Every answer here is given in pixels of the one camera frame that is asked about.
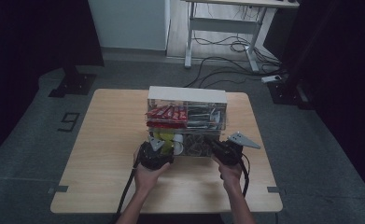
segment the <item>person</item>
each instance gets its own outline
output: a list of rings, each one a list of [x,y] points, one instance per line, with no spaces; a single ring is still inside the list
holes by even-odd
[[[134,153],[134,161],[136,160],[137,151]],[[229,196],[231,204],[232,218],[234,224],[255,224],[255,219],[246,204],[246,199],[241,191],[240,177],[242,169],[239,164],[234,166],[224,165],[216,157],[212,159],[219,165],[218,169],[223,178],[223,187]],[[135,193],[124,209],[124,212],[119,217],[116,224],[134,224],[139,218],[144,202],[156,186],[159,176],[163,174],[170,167],[167,162],[163,167],[156,171],[151,171],[145,168],[141,163],[138,164],[134,176]]]

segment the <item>wall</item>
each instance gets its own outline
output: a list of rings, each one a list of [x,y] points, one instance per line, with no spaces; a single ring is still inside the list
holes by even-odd
[[[89,0],[101,47],[166,50],[170,0]]]

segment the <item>light wood surface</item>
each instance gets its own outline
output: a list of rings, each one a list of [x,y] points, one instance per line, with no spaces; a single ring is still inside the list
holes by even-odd
[[[288,0],[185,0],[194,3],[225,4],[225,5],[246,5],[252,7],[299,7],[298,2],[290,3]]]
[[[147,140],[144,114],[148,91],[97,90],[92,97],[60,186],[53,213],[115,213],[133,166],[134,151]],[[227,92],[228,121],[221,139],[240,131],[261,146],[244,148],[251,161],[246,200],[253,212],[282,209],[273,172],[249,99]],[[132,183],[124,207],[134,192]],[[219,213],[230,211],[218,165],[209,158],[176,157],[144,204],[142,213]]]

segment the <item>desk leg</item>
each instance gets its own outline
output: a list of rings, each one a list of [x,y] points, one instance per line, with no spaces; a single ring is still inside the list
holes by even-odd
[[[249,63],[251,64],[251,68],[254,73],[258,73],[259,68],[258,68],[257,62],[255,60],[256,57],[254,55],[253,49],[255,48],[255,44],[258,40],[260,28],[261,28],[261,25],[263,24],[263,18],[264,18],[264,15],[266,15],[266,10],[267,10],[267,7],[261,8],[259,20],[258,20],[257,26],[255,28],[255,31],[252,35],[251,43],[249,44],[249,46],[246,46],[246,56],[248,57]]]
[[[190,18],[189,18],[189,34],[188,34],[188,42],[186,43],[186,50],[185,50],[185,67],[191,68],[191,33],[193,31],[194,22],[194,3],[191,3],[190,9]]]

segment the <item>wooden table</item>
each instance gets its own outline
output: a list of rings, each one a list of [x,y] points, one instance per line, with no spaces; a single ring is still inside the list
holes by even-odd
[[[191,37],[194,30],[198,31],[212,31],[235,34],[252,35],[249,40],[249,46],[246,46],[246,56],[248,57],[250,66],[253,72],[259,72],[258,65],[253,55],[256,41],[259,36],[260,27],[263,23],[264,15],[268,7],[277,8],[298,8],[299,3],[290,3],[288,0],[184,0],[190,2],[190,19],[189,19],[189,33],[188,42],[185,50],[185,67],[191,67]],[[213,18],[197,18],[194,16],[194,5],[197,3],[207,4],[223,4],[223,5],[238,5],[238,6],[252,6],[260,7],[260,14],[256,21],[235,21],[235,20],[220,20]]]
[[[97,90],[51,204],[53,213],[115,213],[133,166],[134,151],[147,140],[148,91]],[[261,146],[244,148],[251,162],[246,200],[253,212],[278,212],[283,205],[246,94],[227,92],[228,121],[221,140],[240,131]],[[132,183],[124,206],[134,192]],[[176,157],[144,204],[142,213],[220,213],[230,204],[210,158]]]

